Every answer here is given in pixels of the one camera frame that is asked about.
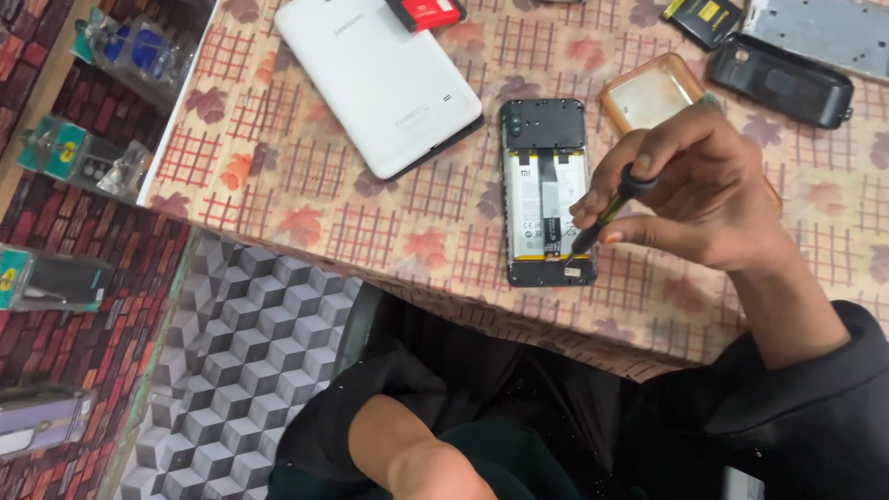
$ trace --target geometric cube pattern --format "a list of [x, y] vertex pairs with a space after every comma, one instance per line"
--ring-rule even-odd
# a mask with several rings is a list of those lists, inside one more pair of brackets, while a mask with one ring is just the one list
[[119, 500], [263, 500], [285, 426], [330, 383], [361, 280], [198, 245]]

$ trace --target tablecloth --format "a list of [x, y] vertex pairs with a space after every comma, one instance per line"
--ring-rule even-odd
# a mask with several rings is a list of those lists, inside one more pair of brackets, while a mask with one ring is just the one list
[[[468, 19], [435, 34], [487, 124], [383, 182], [274, 29], [285, 3], [221, 1], [158, 152], [148, 206], [637, 380], [712, 361], [744, 328], [724, 273], [638, 246], [602, 247], [594, 286], [516, 289], [506, 279], [498, 107], [585, 102], [595, 165], [619, 139], [597, 102], [605, 83], [665, 52], [703, 79], [707, 54], [660, 20], [663, 4], [468, 0]], [[763, 148], [781, 220], [830, 298], [862, 304], [887, 327], [889, 87], [853, 81], [853, 118], [836, 131], [710, 90]], [[624, 213], [644, 210], [634, 202]]]

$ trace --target precision screwdriver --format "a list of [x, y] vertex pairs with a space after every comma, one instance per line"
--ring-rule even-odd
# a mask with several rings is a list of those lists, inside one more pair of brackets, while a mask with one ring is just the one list
[[657, 177], [650, 181], [640, 181], [633, 177], [629, 172], [632, 167], [632, 162], [627, 163], [623, 167], [621, 170], [621, 183], [617, 186], [617, 192], [608, 201], [608, 206], [605, 207], [605, 210], [596, 218], [596, 222], [585, 230], [581, 230], [581, 233], [577, 235], [577, 238], [571, 244], [571, 253], [568, 254], [568, 258], [565, 260], [565, 266], [570, 264], [578, 255], [589, 252], [599, 239], [599, 233], [602, 232], [602, 228], [614, 220], [614, 216], [628, 201], [633, 198], [639, 198], [657, 185]]

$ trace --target fingernail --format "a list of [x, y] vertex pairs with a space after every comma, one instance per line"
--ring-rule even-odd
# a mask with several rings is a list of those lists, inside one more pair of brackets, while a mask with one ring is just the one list
[[650, 166], [652, 166], [652, 157], [648, 156], [647, 153], [642, 153], [636, 157], [636, 161], [633, 162], [633, 168], [631, 170], [636, 174], [644, 174], [648, 173], [648, 168]]
[[620, 243], [623, 241], [623, 233], [621, 232], [613, 232], [605, 238], [605, 244], [610, 245], [611, 243]]

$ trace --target samsung logo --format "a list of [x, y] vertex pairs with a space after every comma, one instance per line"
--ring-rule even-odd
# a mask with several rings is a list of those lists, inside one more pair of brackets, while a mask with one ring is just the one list
[[360, 14], [358, 14], [357, 16], [355, 16], [354, 18], [352, 18], [352, 20], [350, 20], [350, 21], [347, 22], [346, 24], [340, 26], [339, 28], [336, 28], [336, 29], [333, 31], [333, 35], [334, 35], [334, 36], [337, 36], [337, 35], [339, 35], [340, 33], [342, 33], [343, 31], [346, 31], [347, 29], [352, 28], [353, 26], [355, 26], [355, 23], [359, 22], [359, 21], [362, 20], [362, 19], [364, 19], [364, 14], [363, 14], [363, 13], [360, 13]]
[[411, 111], [410, 113], [404, 115], [400, 120], [396, 121], [395, 126], [398, 127], [398, 126], [404, 125], [407, 122], [413, 120], [414, 118], [418, 117], [419, 115], [425, 113], [428, 110], [429, 110], [429, 108], [426, 106], [426, 103], [424, 102], [420, 106], [418, 106], [417, 109], [415, 109], [414, 111]]

